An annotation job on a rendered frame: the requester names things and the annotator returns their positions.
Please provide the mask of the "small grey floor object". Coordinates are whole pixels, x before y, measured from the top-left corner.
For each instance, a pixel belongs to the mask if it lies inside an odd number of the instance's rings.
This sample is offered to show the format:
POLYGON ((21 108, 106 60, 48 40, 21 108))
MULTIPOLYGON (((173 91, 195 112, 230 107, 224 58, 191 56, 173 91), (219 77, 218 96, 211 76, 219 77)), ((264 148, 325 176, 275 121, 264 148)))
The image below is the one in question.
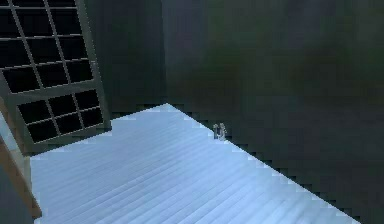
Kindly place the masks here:
POLYGON ((219 139, 221 141, 226 140, 227 130, 226 130, 226 127, 223 123, 214 124, 213 125, 213 133, 214 133, 215 139, 219 139))

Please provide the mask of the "dark glass paned door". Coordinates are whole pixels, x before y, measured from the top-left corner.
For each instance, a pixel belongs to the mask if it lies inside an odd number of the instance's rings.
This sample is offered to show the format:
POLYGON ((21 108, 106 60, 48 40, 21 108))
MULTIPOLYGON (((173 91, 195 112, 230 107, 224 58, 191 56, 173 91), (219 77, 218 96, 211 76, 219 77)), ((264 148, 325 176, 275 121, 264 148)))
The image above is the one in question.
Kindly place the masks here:
POLYGON ((25 156, 111 129, 84 0, 0 0, 0 110, 25 156))

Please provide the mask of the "brown wooden furniture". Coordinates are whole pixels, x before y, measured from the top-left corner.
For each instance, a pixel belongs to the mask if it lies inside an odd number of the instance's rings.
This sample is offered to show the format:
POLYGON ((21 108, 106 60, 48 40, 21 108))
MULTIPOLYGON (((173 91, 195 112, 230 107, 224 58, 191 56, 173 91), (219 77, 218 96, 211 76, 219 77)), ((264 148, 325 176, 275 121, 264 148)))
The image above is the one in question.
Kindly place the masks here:
POLYGON ((0 135, 0 224, 35 224, 42 211, 32 193, 30 157, 2 97, 0 115, 16 142, 16 148, 10 150, 0 135))

